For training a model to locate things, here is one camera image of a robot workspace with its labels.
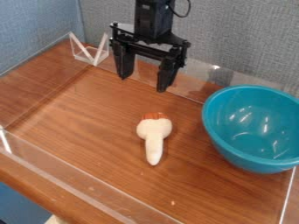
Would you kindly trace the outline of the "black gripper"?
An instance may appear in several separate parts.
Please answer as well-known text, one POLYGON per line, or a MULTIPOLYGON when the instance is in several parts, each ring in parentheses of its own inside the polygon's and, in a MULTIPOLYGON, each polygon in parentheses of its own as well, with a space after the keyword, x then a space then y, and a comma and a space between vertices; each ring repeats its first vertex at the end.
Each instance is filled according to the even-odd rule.
POLYGON ((120 79, 130 76, 134 70, 136 55, 161 60, 157 72, 156 91, 164 92, 173 84, 177 70, 184 66, 190 43, 173 34, 173 18, 186 18, 186 12, 174 11, 174 0, 134 0, 134 23, 113 22, 110 46, 120 79))

